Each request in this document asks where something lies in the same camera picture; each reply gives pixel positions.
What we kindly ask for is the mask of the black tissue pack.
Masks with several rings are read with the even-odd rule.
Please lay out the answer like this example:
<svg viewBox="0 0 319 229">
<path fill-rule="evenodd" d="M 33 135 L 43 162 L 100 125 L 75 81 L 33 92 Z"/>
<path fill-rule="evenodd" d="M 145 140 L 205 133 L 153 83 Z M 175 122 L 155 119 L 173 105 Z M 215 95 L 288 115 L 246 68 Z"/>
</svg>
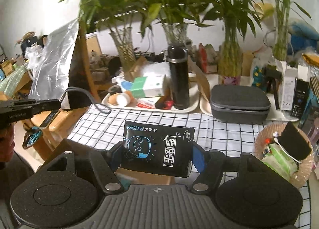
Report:
<svg viewBox="0 0 319 229">
<path fill-rule="evenodd" d="M 125 121 L 121 168 L 188 177 L 195 129 Z"/>
</svg>

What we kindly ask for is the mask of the green wet wipes pack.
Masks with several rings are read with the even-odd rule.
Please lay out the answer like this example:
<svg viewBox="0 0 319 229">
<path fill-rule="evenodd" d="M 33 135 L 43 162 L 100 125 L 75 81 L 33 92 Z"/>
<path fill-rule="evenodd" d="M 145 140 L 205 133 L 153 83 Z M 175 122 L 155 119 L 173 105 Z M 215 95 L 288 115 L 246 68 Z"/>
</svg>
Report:
<svg viewBox="0 0 319 229">
<path fill-rule="evenodd" d="M 275 143 L 266 146 L 262 162 L 287 181 L 298 169 L 296 162 Z"/>
</svg>

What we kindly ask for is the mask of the cardboard box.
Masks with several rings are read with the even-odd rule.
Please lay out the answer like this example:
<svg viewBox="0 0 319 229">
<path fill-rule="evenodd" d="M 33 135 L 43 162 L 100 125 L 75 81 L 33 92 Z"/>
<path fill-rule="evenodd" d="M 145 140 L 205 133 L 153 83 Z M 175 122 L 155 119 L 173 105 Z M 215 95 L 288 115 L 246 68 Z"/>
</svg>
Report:
<svg viewBox="0 0 319 229">
<path fill-rule="evenodd" d="M 93 150 L 93 148 L 71 141 L 69 139 L 63 139 L 40 168 L 44 167 L 44 165 L 48 164 L 61 153 L 68 150 L 74 152 L 75 155 L 85 155 L 90 150 Z M 130 184 L 173 185 L 175 183 L 175 178 L 172 176 L 144 173 L 123 168 L 118 168 L 115 172 L 115 175 L 120 182 L 126 186 Z"/>
</svg>

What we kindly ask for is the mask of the checked tablecloth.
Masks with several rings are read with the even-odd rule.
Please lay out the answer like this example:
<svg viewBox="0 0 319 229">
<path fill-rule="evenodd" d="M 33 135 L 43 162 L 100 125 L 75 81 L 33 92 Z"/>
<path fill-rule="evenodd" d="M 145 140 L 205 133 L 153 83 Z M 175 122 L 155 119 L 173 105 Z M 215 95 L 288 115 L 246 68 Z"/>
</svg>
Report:
<svg viewBox="0 0 319 229">
<path fill-rule="evenodd" d="M 192 193 L 199 172 L 191 164 L 178 185 L 132 184 L 122 193 L 105 193 L 95 211 L 71 228 L 309 228 L 304 195 L 251 154 L 256 126 L 229 124 L 199 113 L 155 113 L 91 106 L 69 139 L 110 150 L 123 142 L 124 123 L 188 127 L 193 142 L 225 154 L 214 193 Z"/>
</svg>

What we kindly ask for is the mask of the wooden side table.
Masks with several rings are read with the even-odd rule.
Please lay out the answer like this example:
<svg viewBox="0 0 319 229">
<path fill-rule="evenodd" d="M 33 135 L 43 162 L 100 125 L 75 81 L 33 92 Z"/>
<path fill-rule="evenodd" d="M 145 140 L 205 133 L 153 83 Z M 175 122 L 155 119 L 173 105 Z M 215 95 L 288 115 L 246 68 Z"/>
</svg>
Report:
<svg viewBox="0 0 319 229">
<path fill-rule="evenodd" d="M 62 139 L 67 138 L 67 136 L 70 135 L 77 121 L 87 112 L 87 110 L 88 107 L 60 111 L 50 125 L 43 130 L 42 137 L 33 147 L 27 149 L 26 152 L 40 163 L 47 160 Z M 17 122 L 16 135 L 22 137 L 21 143 L 23 143 L 24 135 L 26 133 L 25 128 L 31 128 L 31 125 L 40 125 L 48 115 L 49 112 L 47 111 L 36 115 L 32 119 Z"/>
</svg>

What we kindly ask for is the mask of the silver foil bag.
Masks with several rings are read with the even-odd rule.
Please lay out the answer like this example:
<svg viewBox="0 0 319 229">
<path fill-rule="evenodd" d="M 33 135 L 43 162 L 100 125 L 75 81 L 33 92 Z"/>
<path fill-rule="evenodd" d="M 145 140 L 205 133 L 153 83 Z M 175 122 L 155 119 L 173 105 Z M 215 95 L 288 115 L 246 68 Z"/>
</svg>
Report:
<svg viewBox="0 0 319 229">
<path fill-rule="evenodd" d="M 69 86 L 72 55 L 79 31 L 74 19 L 47 36 L 39 64 L 33 72 L 29 98 L 37 100 L 60 99 Z"/>
</svg>

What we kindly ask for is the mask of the grey zip case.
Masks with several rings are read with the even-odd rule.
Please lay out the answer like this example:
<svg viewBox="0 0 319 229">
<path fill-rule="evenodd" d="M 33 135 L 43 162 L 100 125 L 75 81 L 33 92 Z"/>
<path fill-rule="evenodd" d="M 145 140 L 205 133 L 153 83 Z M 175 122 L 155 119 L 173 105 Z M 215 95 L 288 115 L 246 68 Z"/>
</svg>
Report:
<svg viewBox="0 0 319 229">
<path fill-rule="evenodd" d="M 267 95 L 252 86 L 215 85 L 209 103 L 212 115 L 228 123 L 261 123 L 271 108 Z"/>
</svg>

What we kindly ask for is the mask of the white cap bottle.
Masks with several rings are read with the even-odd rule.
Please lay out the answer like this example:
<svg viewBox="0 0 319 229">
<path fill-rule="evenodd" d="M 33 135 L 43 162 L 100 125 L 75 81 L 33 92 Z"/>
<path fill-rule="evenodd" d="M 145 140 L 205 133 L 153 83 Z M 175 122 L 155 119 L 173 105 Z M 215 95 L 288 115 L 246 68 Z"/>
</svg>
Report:
<svg viewBox="0 0 319 229">
<path fill-rule="evenodd" d="M 133 100 L 134 98 L 132 97 L 132 95 L 125 92 L 120 93 L 116 98 L 116 102 L 120 107 L 128 106 Z"/>
</svg>

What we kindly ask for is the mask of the white tray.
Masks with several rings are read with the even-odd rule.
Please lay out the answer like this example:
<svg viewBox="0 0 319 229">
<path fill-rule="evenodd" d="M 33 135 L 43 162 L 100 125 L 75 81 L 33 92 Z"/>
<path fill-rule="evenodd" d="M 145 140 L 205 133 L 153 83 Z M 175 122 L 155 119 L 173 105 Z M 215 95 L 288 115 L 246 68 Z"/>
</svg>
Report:
<svg viewBox="0 0 319 229">
<path fill-rule="evenodd" d="M 102 104 L 116 109 L 127 109 L 127 110 L 141 110 L 141 111 L 156 111 L 156 112 L 171 112 L 171 113 L 189 113 L 194 111 L 200 101 L 200 92 L 198 90 L 197 84 L 194 82 L 189 83 L 189 97 L 190 97 L 190 105 L 186 109 L 176 109 L 172 106 L 170 109 L 155 109 L 155 104 L 151 105 L 151 103 L 155 103 L 155 101 L 151 101 L 151 98 L 148 99 L 132 99 L 131 102 L 127 106 L 120 106 L 115 102 L 115 104 L 109 103 L 109 97 L 111 94 L 108 93 L 104 99 L 102 100 Z"/>
</svg>

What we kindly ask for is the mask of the red white flat box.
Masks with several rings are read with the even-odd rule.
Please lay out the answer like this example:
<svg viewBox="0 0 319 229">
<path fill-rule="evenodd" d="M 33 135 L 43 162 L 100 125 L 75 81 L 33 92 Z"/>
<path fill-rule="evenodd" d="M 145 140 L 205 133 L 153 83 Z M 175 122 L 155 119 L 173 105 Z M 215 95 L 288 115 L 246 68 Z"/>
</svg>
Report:
<svg viewBox="0 0 319 229">
<path fill-rule="evenodd" d="M 152 109 L 160 109 L 161 108 L 160 99 L 161 97 L 137 98 L 136 102 L 138 104 L 145 105 Z"/>
</svg>

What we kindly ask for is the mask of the black pouch on plate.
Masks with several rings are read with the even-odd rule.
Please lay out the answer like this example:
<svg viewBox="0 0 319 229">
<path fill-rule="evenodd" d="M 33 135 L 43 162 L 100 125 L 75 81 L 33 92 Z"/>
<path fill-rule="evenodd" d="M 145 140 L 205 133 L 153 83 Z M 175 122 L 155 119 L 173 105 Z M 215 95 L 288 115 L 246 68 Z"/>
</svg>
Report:
<svg viewBox="0 0 319 229">
<path fill-rule="evenodd" d="M 303 161 L 311 153 L 307 140 L 304 139 L 292 122 L 286 124 L 278 140 L 284 150 L 297 161 Z"/>
</svg>

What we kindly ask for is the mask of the green white tissue box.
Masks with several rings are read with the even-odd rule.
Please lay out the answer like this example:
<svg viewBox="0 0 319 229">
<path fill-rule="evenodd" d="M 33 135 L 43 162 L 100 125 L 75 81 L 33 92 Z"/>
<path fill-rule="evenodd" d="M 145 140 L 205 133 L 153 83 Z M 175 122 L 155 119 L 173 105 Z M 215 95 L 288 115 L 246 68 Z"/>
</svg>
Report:
<svg viewBox="0 0 319 229">
<path fill-rule="evenodd" d="M 166 88 L 165 75 L 136 77 L 130 92 L 134 98 L 160 97 Z"/>
</svg>

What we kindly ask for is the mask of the small black tripod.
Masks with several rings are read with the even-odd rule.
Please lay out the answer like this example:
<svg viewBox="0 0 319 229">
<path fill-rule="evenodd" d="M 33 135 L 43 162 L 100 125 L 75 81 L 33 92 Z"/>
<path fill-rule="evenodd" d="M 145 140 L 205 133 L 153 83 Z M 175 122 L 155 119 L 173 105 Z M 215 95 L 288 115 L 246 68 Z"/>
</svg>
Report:
<svg viewBox="0 0 319 229">
<path fill-rule="evenodd" d="M 275 108 L 276 110 L 280 109 L 279 105 L 279 96 L 278 96 L 278 89 L 277 89 L 277 81 L 282 79 L 282 73 L 269 67 L 264 67 L 262 69 L 262 74 L 266 81 L 266 93 L 270 93 L 271 89 L 273 90 L 274 100 L 275 100 Z"/>
</svg>

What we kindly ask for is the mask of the glass vase with bamboo right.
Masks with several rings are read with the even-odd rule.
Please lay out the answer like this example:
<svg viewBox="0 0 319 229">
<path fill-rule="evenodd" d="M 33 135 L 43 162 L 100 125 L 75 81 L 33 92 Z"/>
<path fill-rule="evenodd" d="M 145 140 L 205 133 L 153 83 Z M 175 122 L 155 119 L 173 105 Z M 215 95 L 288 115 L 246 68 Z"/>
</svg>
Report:
<svg viewBox="0 0 319 229">
<path fill-rule="evenodd" d="M 235 19 L 224 19 L 224 42 L 220 49 L 219 76 L 220 83 L 240 85 L 242 72 L 242 51 L 237 39 Z"/>
</svg>

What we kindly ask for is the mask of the glass vase with bamboo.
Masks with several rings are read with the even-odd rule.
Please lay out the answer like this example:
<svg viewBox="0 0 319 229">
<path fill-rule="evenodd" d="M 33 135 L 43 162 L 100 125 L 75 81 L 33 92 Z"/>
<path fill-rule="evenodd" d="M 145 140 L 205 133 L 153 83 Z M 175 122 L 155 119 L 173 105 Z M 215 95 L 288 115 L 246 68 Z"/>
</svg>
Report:
<svg viewBox="0 0 319 229">
<path fill-rule="evenodd" d="M 136 63 L 132 46 L 131 27 L 118 29 L 109 33 L 114 40 L 124 72 L 128 72 Z"/>
<path fill-rule="evenodd" d="M 168 44 L 185 43 L 187 40 L 187 23 L 163 23 L 162 27 Z"/>
<path fill-rule="evenodd" d="M 224 42 L 220 49 L 219 76 L 220 83 L 240 85 L 242 72 L 242 51 L 237 39 L 235 19 L 224 19 Z"/>
</svg>

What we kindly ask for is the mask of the white product box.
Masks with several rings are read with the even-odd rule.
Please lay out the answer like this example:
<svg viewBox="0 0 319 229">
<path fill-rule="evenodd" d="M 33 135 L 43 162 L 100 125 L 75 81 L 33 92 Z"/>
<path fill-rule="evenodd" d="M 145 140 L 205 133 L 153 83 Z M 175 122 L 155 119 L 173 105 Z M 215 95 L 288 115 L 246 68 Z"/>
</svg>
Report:
<svg viewBox="0 0 319 229">
<path fill-rule="evenodd" d="M 279 85 L 279 106 L 282 111 L 291 111 L 294 100 L 298 71 L 287 65 L 286 61 L 275 59 L 276 69 L 282 74 Z"/>
</svg>

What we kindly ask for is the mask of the black thermos bottle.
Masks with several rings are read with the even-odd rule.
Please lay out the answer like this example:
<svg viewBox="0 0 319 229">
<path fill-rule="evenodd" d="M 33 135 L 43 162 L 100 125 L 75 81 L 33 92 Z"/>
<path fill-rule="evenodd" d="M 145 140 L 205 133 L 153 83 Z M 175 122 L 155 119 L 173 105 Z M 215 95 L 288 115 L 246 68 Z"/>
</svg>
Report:
<svg viewBox="0 0 319 229">
<path fill-rule="evenodd" d="M 183 110 L 189 107 L 189 85 L 188 85 L 188 51 L 182 43 L 168 45 L 168 56 L 166 60 L 170 67 L 170 80 L 172 100 L 174 107 Z"/>
</svg>

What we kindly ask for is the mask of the black product box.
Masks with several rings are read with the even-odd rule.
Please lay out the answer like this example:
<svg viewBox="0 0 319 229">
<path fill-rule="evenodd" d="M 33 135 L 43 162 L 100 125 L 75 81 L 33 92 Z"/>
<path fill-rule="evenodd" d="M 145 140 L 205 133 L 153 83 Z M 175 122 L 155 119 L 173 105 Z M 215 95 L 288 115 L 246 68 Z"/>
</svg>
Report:
<svg viewBox="0 0 319 229">
<path fill-rule="evenodd" d="M 298 79 L 296 81 L 294 100 L 290 115 L 292 117 L 301 118 L 305 110 L 309 94 L 309 82 Z"/>
</svg>

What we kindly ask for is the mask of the glass vase with bamboo left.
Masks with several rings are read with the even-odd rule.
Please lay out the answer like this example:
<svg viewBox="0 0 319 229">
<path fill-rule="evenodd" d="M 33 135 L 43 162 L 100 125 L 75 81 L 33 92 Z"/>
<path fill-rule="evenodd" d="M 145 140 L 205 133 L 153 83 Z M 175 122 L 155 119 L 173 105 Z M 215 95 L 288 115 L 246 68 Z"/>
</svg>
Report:
<svg viewBox="0 0 319 229">
<path fill-rule="evenodd" d="M 109 33 L 114 40 L 124 72 L 128 72 L 136 63 L 132 46 L 131 27 L 118 29 Z"/>
</svg>

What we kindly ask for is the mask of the glass vase with bamboo middle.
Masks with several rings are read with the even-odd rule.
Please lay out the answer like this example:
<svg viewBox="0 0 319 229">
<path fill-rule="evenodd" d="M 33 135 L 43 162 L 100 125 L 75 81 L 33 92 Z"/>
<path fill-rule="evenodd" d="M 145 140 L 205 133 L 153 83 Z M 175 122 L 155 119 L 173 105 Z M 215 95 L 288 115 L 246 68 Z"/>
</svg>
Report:
<svg viewBox="0 0 319 229">
<path fill-rule="evenodd" d="M 185 43 L 187 40 L 187 23 L 163 23 L 162 27 L 168 44 Z"/>
</svg>

